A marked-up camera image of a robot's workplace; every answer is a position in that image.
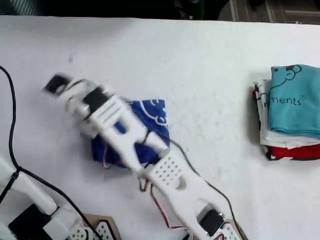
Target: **white robotic arm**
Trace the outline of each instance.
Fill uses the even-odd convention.
[[[120,97],[88,80],[70,81],[60,75],[53,77],[45,89],[65,98],[68,110],[84,133],[90,137],[99,134],[117,151],[122,163],[133,174],[159,189],[175,215],[197,239],[209,240],[219,236],[219,231],[209,233],[201,226],[195,207],[197,201],[201,201],[226,214],[229,212],[227,205],[216,205],[222,196],[196,174],[175,149],[167,147],[157,133],[149,131]],[[124,133],[115,127],[118,122],[125,128]],[[152,169],[140,164],[135,143],[145,144],[158,153],[160,160]],[[233,239],[240,240],[235,230]]]

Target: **teal towel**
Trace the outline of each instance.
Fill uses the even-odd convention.
[[[278,133],[320,138],[320,68],[273,66],[269,126]]]

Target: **white table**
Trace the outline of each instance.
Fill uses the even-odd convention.
[[[127,170],[91,161],[89,141],[41,92],[57,72],[108,83],[131,99],[165,99],[171,137],[229,196],[250,240],[314,239],[320,161],[266,160],[249,88],[270,77],[270,66],[319,67],[319,38],[315,25],[1,16],[0,64],[17,100],[15,156],[83,212],[112,216],[122,239],[181,239],[183,231],[166,229]],[[9,159],[12,101],[2,73],[0,100],[0,152]],[[0,221],[9,223],[30,203],[11,192]]]

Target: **black cable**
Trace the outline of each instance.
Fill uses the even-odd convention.
[[[9,84],[10,84],[10,89],[11,89],[11,95],[12,95],[12,123],[11,123],[11,127],[10,127],[10,134],[9,134],[9,153],[10,153],[10,158],[11,161],[14,165],[14,167],[16,169],[19,168],[19,164],[17,163],[17,160],[15,158],[15,154],[14,154],[14,150],[13,150],[13,138],[14,138],[14,130],[15,130],[15,125],[16,125],[16,93],[15,93],[15,88],[14,88],[14,84],[12,82],[11,76],[10,74],[7,72],[7,70],[0,65],[0,69],[4,72],[4,74],[6,75],[6,77],[9,80]]]
[[[12,185],[14,184],[15,180],[18,178],[19,176],[19,172],[21,171],[21,169],[17,169],[10,178],[10,181],[8,182],[8,184],[5,186],[5,188],[3,189],[1,195],[0,195],[0,204],[2,203],[2,201],[4,200],[5,196],[7,195],[8,191],[10,190],[10,188],[12,187]]]
[[[11,161],[14,165],[14,167],[17,169],[16,172],[14,172],[11,176],[11,179],[9,181],[9,183],[5,186],[3,192],[0,195],[0,204],[2,202],[2,200],[5,198],[6,194],[8,193],[9,189],[11,188],[11,186],[13,185],[14,181],[18,178],[19,172],[23,172],[27,175],[29,175],[30,177],[34,178],[35,180],[39,181],[40,183],[42,183],[43,185],[47,186],[48,188],[54,190],[55,192],[57,192],[58,194],[60,194],[62,197],[64,197],[65,200],[67,200],[67,202],[75,209],[75,211],[81,216],[81,218],[83,219],[83,221],[88,225],[88,227],[92,230],[92,232],[97,236],[97,238],[99,240],[103,240],[102,237],[100,236],[100,234],[96,231],[96,229],[90,224],[90,222],[88,221],[88,219],[85,217],[85,215],[80,211],[80,209],[76,206],[76,204],[68,197],[67,194],[65,194],[61,189],[59,189],[58,187],[52,185],[51,183],[45,181],[44,179],[42,179],[41,177],[37,176],[36,174],[34,174],[33,172],[19,166],[19,164],[17,163],[17,160],[15,158],[15,154],[14,154],[14,150],[13,150],[13,138],[14,138],[14,130],[15,130],[15,124],[16,124],[16,93],[15,93],[15,88],[14,88],[14,84],[13,81],[11,79],[10,74],[7,72],[7,70],[2,67],[0,65],[0,70],[2,70],[4,72],[4,74],[7,76],[8,80],[9,80],[9,84],[10,84],[10,89],[11,89],[11,95],[12,95],[12,123],[11,123],[11,127],[10,127],[10,134],[9,134],[9,153],[10,153],[10,158]]]
[[[195,174],[197,174],[199,177],[201,177],[201,175],[200,175],[200,174],[195,170],[195,168],[191,165],[191,163],[190,163],[190,161],[189,161],[189,158],[188,158],[186,152],[184,151],[184,149],[183,149],[176,141],[174,141],[174,140],[172,140],[172,139],[170,139],[170,138],[168,138],[168,137],[166,137],[166,136],[163,136],[163,135],[159,134],[158,132],[155,132],[155,131],[154,131],[154,133],[158,134],[159,137],[161,137],[161,138],[163,138],[163,139],[165,139],[165,140],[170,141],[171,143],[173,143],[173,145],[175,145],[175,146],[181,151],[181,153],[183,154],[183,157],[184,157],[185,161],[188,163],[188,165],[189,165],[189,167],[192,169],[192,171],[194,171]],[[204,178],[202,178],[202,179],[203,179],[212,189],[216,190],[221,196],[223,196],[223,197],[226,199],[226,201],[228,202],[229,208],[230,208],[230,212],[231,212],[232,219],[233,219],[233,221],[234,221],[235,227],[236,227],[237,231],[239,232],[242,240],[245,240],[242,232],[240,231],[241,228],[239,227],[239,225],[238,225],[238,223],[237,223],[237,221],[236,221],[236,217],[235,217],[235,214],[234,214],[234,211],[233,211],[233,208],[232,208],[232,205],[231,205],[231,202],[230,202],[229,198],[228,198],[222,191],[220,191],[218,188],[216,188],[216,187],[213,186],[210,182],[208,182],[206,179],[204,179]]]

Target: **red cloth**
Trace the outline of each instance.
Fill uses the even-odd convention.
[[[271,154],[276,158],[309,158],[320,157],[320,144],[312,146],[301,146],[292,149],[270,146]]]

